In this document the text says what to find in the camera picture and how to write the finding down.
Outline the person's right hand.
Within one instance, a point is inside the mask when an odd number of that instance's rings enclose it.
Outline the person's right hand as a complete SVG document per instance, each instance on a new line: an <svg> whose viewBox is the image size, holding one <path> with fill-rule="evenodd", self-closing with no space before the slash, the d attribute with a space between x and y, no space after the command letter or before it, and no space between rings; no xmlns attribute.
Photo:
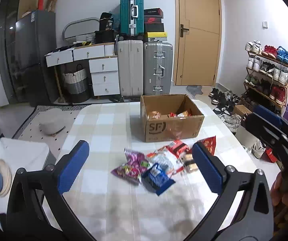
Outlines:
<svg viewBox="0 0 288 241"><path fill-rule="evenodd" d="M276 213L274 225L277 229L282 229L288 220L288 192L282 193L280 191L282 182L283 178L281 172L279 172L270 190L274 212Z"/></svg>

